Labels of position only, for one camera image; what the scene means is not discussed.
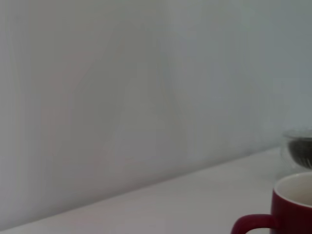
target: white table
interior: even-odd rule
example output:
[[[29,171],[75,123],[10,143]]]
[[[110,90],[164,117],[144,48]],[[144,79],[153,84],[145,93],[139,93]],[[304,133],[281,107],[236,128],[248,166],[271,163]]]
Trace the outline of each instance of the white table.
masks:
[[[229,234],[240,216],[270,211],[282,168],[269,150],[0,233]]]

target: red mug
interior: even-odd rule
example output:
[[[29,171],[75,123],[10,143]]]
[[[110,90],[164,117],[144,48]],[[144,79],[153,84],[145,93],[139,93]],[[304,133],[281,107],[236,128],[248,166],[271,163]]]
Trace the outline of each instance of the red mug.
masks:
[[[270,228],[271,234],[312,234],[312,172],[287,176],[273,190],[271,214],[241,217],[231,234]]]

